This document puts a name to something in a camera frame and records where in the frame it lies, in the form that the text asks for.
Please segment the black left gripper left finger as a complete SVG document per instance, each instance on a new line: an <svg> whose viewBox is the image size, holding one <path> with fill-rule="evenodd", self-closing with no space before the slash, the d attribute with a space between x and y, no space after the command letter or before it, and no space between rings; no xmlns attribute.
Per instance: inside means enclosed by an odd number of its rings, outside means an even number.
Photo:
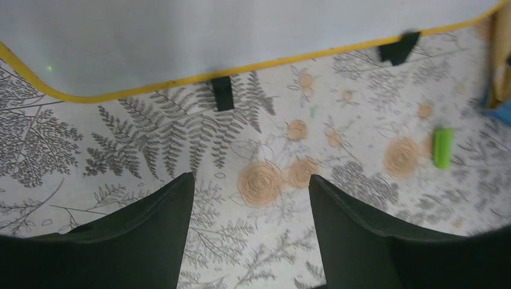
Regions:
<svg viewBox="0 0 511 289"><path fill-rule="evenodd" d="M65 234L1 237L2 288L176 288L195 178Z"/></svg>

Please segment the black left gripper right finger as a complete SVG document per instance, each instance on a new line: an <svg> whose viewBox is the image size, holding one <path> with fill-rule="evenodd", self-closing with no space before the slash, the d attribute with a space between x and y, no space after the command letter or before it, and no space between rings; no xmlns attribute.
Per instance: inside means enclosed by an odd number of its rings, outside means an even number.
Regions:
<svg viewBox="0 0 511 289"><path fill-rule="evenodd" d="M319 175L309 184L326 288L509 288L510 227L469 237L400 220Z"/></svg>

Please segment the green marker cap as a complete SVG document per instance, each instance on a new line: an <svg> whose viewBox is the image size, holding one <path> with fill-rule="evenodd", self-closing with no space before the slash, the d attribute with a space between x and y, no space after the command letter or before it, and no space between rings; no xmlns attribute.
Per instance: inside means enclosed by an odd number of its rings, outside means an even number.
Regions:
<svg viewBox="0 0 511 289"><path fill-rule="evenodd" d="M439 128L433 134L433 162L438 169L449 169L451 165L453 128Z"/></svg>

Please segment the yellow framed whiteboard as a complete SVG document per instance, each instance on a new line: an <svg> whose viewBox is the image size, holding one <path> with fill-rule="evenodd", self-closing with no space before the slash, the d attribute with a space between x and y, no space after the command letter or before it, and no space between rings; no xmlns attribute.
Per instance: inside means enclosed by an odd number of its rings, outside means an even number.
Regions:
<svg viewBox="0 0 511 289"><path fill-rule="evenodd" d="M470 26L503 1L2 1L1 58L98 103Z"/></svg>

